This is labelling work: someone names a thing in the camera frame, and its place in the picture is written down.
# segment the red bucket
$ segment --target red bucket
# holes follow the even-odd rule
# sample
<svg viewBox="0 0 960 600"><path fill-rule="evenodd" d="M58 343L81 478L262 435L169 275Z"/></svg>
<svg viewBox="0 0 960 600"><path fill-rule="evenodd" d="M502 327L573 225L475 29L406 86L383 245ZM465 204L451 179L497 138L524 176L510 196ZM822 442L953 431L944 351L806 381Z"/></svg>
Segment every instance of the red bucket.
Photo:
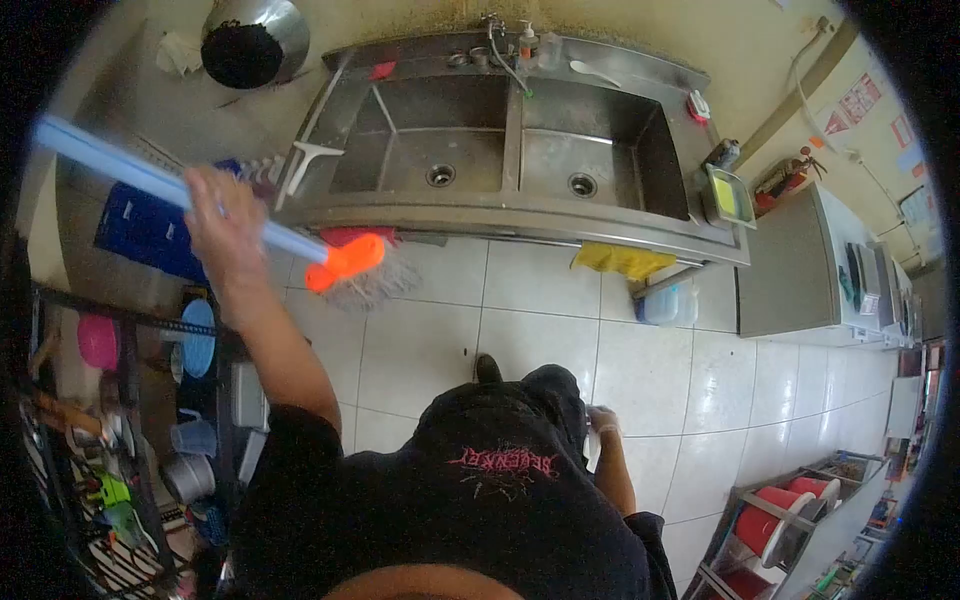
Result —
<svg viewBox="0 0 960 600"><path fill-rule="evenodd" d="M797 477L786 488L795 493L812 492L821 500L826 500L830 508L833 507L840 496L839 479L827 481L826 479L814 479L813 477Z"/></svg>
<svg viewBox="0 0 960 600"><path fill-rule="evenodd" d="M730 586L742 600L754 600L754 598L758 597L773 585L749 568L740 568L733 573L727 573L721 576L720 579ZM710 600L714 599L723 600L716 591L710 596Z"/></svg>
<svg viewBox="0 0 960 600"><path fill-rule="evenodd" d="M799 494L771 486L757 491L756 495L771 504L776 504L785 511L790 511L795 514L814 497L812 493ZM747 546L754 551L754 554L762 558L764 550L767 548L767 544L770 542L770 538L773 537L778 525L780 525L780 519L756 506L748 504L736 520L734 532L743 543L747 544Z"/></svg>

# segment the stainless steel sink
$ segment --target stainless steel sink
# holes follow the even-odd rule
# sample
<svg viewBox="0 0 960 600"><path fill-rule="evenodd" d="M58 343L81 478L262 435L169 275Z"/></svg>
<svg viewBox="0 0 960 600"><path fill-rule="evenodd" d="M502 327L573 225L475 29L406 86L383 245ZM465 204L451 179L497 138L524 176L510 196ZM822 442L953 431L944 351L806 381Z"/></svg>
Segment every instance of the stainless steel sink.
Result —
<svg viewBox="0 0 960 600"><path fill-rule="evenodd" d="M531 78L520 191L689 219L660 103L596 85Z"/></svg>
<svg viewBox="0 0 960 600"><path fill-rule="evenodd" d="M509 36L507 44L516 45ZM451 67L486 32L384 40L324 55L332 74L298 140L342 149L288 155L272 218L312 230L384 225L510 239L595 240L701 264L749 264L739 228L702 216L702 162L718 138L686 112L709 78L669 61L572 37L564 57L615 76ZM383 77L382 65L391 62Z"/></svg>
<svg viewBox="0 0 960 600"><path fill-rule="evenodd" d="M330 192L499 191L508 89L495 75L372 85Z"/></svg>

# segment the metal pot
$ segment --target metal pot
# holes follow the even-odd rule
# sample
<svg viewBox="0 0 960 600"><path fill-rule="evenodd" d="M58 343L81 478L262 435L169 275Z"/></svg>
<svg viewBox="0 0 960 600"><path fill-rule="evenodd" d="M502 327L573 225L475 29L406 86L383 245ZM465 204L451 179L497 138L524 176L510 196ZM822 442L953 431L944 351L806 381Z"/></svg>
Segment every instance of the metal pot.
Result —
<svg viewBox="0 0 960 600"><path fill-rule="evenodd" d="M203 29L210 77L236 89L293 79L310 49L310 30L287 0L216 0Z"/></svg>
<svg viewBox="0 0 960 600"><path fill-rule="evenodd" d="M160 468L160 479L180 504L191 504L216 490L213 468L203 454L174 454Z"/></svg>

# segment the mop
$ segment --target mop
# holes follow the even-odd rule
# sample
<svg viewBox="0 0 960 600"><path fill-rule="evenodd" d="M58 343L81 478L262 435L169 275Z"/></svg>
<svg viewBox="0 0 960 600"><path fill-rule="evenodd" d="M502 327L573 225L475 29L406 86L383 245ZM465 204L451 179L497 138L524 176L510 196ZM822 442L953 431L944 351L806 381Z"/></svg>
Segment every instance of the mop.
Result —
<svg viewBox="0 0 960 600"><path fill-rule="evenodd" d="M34 130L34 142L183 210L191 209L190 193L181 178L63 119L41 117ZM323 294L328 302L341 308L371 310L420 283L413 267L375 233L363 234L335 248L267 221L263 241L310 261L306 288Z"/></svg>

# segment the spoon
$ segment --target spoon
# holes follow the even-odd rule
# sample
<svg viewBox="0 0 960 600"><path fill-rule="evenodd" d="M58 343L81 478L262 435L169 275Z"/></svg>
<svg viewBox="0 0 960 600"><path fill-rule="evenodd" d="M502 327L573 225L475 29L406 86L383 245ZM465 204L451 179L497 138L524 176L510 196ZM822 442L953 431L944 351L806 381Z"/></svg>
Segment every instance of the spoon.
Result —
<svg viewBox="0 0 960 600"><path fill-rule="evenodd" d="M614 79L613 77L606 75L604 73L601 73L600 71L594 69L590 65L583 62L582 60L571 60L570 68L576 71L577 73L581 73L583 75L593 75L595 77L599 77L600 79L607 80L608 82L616 85L617 87L623 87L623 85L620 85L620 82Z"/></svg>

